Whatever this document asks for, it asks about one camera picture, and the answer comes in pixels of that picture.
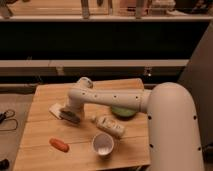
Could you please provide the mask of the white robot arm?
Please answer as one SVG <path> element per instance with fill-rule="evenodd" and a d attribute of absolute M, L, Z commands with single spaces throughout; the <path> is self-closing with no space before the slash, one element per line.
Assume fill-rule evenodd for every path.
<path fill-rule="evenodd" d="M 65 107 L 82 116 L 86 103 L 144 112 L 148 117 L 151 164 L 147 171 L 205 171 L 196 106 L 178 83 L 153 89 L 95 89 L 82 77 L 67 92 Z"/>

